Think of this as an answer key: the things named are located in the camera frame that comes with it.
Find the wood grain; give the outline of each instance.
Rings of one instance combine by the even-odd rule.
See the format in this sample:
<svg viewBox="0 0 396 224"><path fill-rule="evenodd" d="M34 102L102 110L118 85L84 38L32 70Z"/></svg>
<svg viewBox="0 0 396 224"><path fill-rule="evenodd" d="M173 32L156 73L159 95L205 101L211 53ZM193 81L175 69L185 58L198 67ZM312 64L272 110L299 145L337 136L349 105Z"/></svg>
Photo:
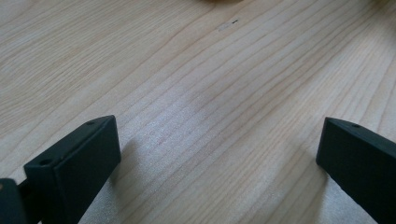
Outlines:
<svg viewBox="0 0 396 224"><path fill-rule="evenodd" d="M373 223L315 164L323 119L396 141L396 3L0 0L0 175L118 119L81 223Z"/></svg>

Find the light wood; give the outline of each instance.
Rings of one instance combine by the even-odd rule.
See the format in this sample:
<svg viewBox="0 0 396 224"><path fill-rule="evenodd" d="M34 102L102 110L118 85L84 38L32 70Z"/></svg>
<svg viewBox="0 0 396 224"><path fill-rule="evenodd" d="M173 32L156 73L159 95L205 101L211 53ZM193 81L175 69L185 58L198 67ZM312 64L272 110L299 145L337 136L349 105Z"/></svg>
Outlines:
<svg viewBox="0 0 396 224"><path fill-rule="evenodd" d="M396 141L396 4L0 0L0 175L114 114L81 223L373 223L315 163L325 117Z"/></svg>

